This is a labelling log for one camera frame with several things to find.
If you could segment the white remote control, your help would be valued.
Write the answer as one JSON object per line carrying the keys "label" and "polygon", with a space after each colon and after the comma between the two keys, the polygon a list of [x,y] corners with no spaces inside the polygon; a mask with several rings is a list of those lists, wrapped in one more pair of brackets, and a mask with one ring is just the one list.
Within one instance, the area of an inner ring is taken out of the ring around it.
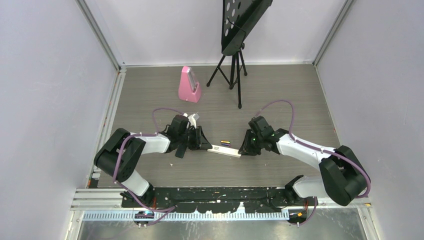
{"label": "white remote control", "polygon": [[215,154],[220,154],[220,155],[225,155],[230,157],[236,157],[236,158],[241,157],[241,154],[238,153],[237,149],[222,146],[222,145],[212,145],[212,148],[208,149],[207,151],[210,153],[215,153]]}

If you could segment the black remote control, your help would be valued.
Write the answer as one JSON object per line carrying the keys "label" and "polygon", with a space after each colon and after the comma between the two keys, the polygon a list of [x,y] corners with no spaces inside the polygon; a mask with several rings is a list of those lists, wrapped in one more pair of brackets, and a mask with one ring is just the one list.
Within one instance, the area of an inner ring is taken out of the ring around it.
{"label": "black remote control", "polygon": [[185,156],[187,150],[187,145],[186,144],[180,144],[175,152],[175,157],[182,159]]}

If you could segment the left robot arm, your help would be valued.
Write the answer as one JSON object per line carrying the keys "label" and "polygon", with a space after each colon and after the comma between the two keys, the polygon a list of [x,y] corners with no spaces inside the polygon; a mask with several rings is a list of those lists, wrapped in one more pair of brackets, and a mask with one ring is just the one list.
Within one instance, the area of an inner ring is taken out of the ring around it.
{"label": "left robot arm", "polygon": [[177,158],[183,158],[187,149],[212,149],[202,127],[196,124],[197,119],[197,114],[177,114],[171,124],[155,134],[131,133],[118,128],[96,153],[93,164],[123,185],[141,207],[148,207],[155,193],[153,185],[136,171],[140,157],[175,151]]}

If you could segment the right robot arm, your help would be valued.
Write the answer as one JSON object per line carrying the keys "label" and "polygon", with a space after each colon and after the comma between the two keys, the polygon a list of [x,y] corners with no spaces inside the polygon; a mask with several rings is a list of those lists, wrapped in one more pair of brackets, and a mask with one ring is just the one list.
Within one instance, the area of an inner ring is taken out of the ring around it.
{"label": "right robot arm", "polygon": [[305,198],[329,197],[340,206],[364,198],[371,179],[351,148],[321,146],[296,137],[290,131],[273,129],[262,116],[252,118],[238,151],[242,156],[257,156],[262,150],[297,159],[320,173],[318,177],[299,175],[286,184],[285,198],[299,205]]}

